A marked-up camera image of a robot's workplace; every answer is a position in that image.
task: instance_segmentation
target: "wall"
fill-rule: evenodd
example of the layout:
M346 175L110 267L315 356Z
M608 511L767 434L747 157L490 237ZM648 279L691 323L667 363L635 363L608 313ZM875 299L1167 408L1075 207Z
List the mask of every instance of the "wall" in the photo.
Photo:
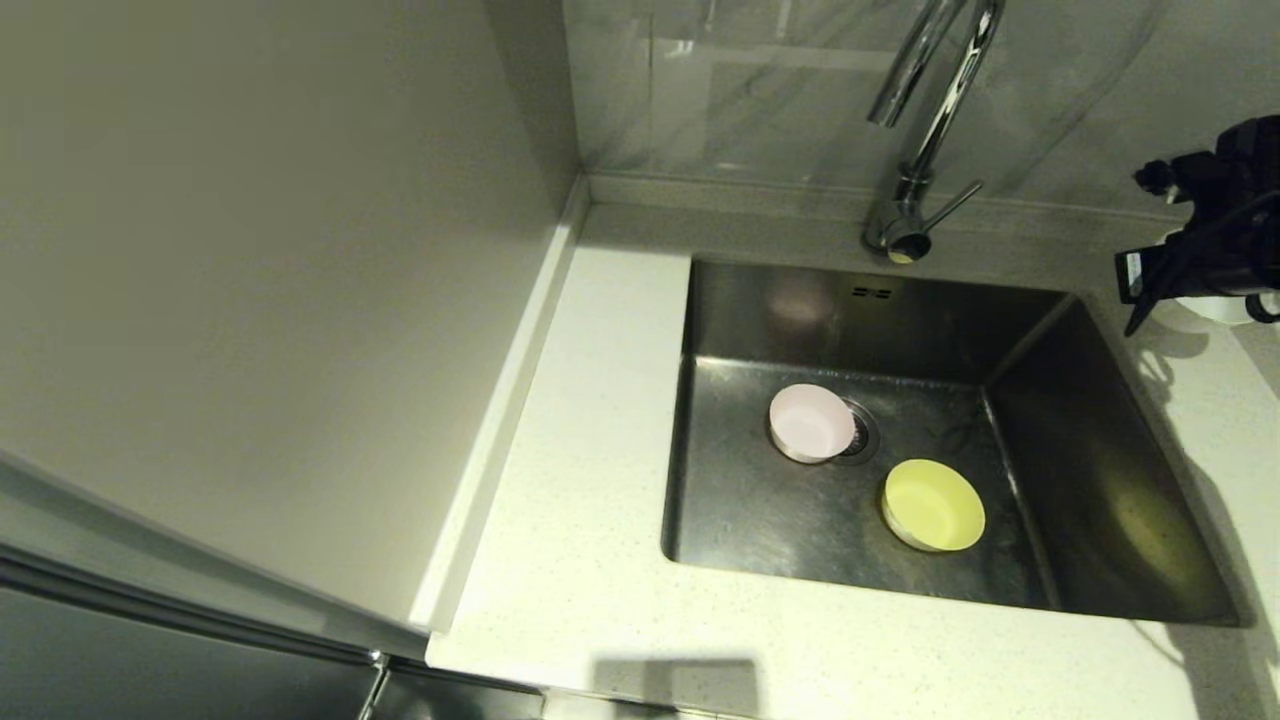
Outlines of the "wall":
M918 94L893 131L864 120L923 4L564 0L584 163L873 187L925 105ZM929 79L950 74L969 17ZM937 184L980 177L988 197L1180 215L1132 172L1280 111L1277 24L1274 0L1010 0Z
M0 452L403 619L577 169L559 5L0 6Z

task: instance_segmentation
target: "faucet handle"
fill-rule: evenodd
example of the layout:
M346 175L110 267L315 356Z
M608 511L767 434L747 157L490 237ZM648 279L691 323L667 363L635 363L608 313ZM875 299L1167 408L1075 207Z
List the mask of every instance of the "faucet handle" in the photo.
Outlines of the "faucet handle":
M954 213L956 208L964 205L965 201L969 200L970 197L973 197L974 193L978 192L979 190L982 190L982 181L973 181L972 183L969 183L968 186L965 186L965 188L961 190L959 193L956 193L955 197L952 197L951 200L948 200L947 204L943 205L941 210L938 210L937 213L934 213L933 217L931 217L928 220L924 220L923 232L932 231L933 225L936 225L936 224L941 223L942 220L947 219L947 215L950 215L951 213Z

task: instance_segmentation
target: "stainless steel sink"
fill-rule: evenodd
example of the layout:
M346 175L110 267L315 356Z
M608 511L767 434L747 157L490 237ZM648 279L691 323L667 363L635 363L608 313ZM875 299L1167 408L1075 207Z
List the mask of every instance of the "stainless steel sink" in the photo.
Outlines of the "stainless steel sink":
M860 451L800 465L769 400L851 401ZM1179 483L1089 313L1060 292L698 261L663 551L678 562L1164 621L1239 616ZM972 548L884 527L884 475L960 470L987 509Z

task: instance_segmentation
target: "bowl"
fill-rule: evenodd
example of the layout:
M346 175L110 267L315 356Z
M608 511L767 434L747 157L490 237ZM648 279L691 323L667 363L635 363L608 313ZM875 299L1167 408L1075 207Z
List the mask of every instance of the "bowl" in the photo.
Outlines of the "bowl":
M773 445L796 462L813 465L840 455L858 434L849 406L814 384L787 386L769 404Z
M970 547L987 527L982 498L969 480L933 460L893 466L884 480L881 511L899 539L928 552Z

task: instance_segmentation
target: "yellow bowl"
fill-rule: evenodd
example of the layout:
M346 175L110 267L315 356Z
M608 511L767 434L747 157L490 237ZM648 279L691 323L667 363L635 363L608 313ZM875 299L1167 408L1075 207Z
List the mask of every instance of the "yellow bowl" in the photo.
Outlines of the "yellow bowl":
M881 511L899 539L929 552L964 550L987 528L982 498L969 480L933 460L899 462L884 480Z

